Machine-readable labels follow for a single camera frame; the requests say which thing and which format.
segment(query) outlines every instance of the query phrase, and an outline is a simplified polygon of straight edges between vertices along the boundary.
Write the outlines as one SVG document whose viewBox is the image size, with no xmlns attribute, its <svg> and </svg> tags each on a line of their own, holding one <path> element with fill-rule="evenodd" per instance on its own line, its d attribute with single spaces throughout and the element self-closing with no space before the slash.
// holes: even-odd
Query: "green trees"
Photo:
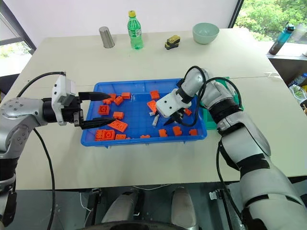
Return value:
<svg viewBox="0 0 307 230">
<path fill-rule="evenodd" d="M 244 0 L 235 26 L 248 28 L 259 41 L 272 41 L 287 21 L 306 29 L 307 0 Z M 305 34 L 301 43 L 307 44 L 306 30 L 300 32 Z"/>
</svg>

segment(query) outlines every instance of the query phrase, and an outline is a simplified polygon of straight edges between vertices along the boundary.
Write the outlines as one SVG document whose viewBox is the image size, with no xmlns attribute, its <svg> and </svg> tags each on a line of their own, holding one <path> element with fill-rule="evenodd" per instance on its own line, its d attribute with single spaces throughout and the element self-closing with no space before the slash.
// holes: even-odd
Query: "floor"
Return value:
<svg viewBox="0 0 307 230">
<path fill-rule="evenodd" d="M 185 186 L 192 198 L 199 226 L 203 230 L 228 230 L 225 209 L 221 200 L 211 200 L 209 192 L 221 188 L 220 183 L 172 184 L 153 191 L 145 191 L 142 219 L 170 222 L 172 192 L 178 186 Z M 143 186 L 153 188 L 156 185 Z M 295 184 L 299 194 L 307 193 L 307 180 Z M 228 186 L 233 198 L 241 209 L 239 183 Z M 111 203 L 122 192 L 132 187 L 104 188 L 102 202 L 98 205 L 96 223 L 99 223 Z M 17 191 L 17 211 L 13 223 L 7 230 L 46 229 L 50 217 L 51 192 L 37 190 Z M 82 202 L 87 206 L 89 193 L 82 192 Z M 227 201 L 228 211 L 234 230 L 243 230 Z M 80 193 L 77 191 L 56 192 L 56 213 L 52 224 L 53 230 L 75 230 L 84 226 L 86 210 L 81 207 Z"/>
</svg>

